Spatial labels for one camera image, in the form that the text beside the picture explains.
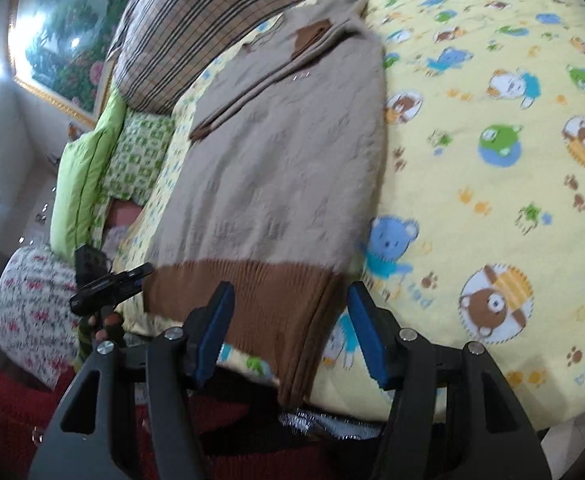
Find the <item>person's left hand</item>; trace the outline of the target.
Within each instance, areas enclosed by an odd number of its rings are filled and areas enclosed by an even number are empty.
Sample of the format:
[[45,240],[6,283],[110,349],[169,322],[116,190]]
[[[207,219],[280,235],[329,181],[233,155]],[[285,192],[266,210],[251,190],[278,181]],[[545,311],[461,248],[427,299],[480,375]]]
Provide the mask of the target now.
[[88,318],[87,324],[96,344],[106,340],[118,341],[124,334],[123,318],[116,311],[104,318],[101,315],[92,315]]

